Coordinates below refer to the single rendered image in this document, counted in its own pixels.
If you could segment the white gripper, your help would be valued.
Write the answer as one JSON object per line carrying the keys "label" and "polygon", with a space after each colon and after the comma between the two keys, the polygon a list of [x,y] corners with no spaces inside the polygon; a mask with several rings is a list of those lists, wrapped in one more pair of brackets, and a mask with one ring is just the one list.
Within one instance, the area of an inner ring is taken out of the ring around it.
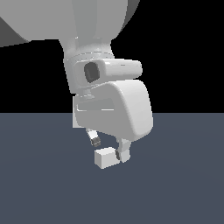
{"label": "white gripper", "polygon": [[93,99],[73,98],[78,125],[88,128],[86,132],[94,147],[101,145],[97,131],[117,137],[116,157],[127,162],[131,142],[148,135],[153,126],[146,86],[140,80],[118,80],[93,87],[90,93]]}

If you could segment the white charger block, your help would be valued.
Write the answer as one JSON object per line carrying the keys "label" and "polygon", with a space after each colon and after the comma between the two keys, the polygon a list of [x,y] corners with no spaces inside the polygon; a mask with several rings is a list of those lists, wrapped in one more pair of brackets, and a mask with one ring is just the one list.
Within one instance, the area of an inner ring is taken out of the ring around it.
{"label": "white charger block", "polygon": [[94,163],[101,169],[117,165],[120,161],[116,157],[116,150],[112,147],[94,151]]}

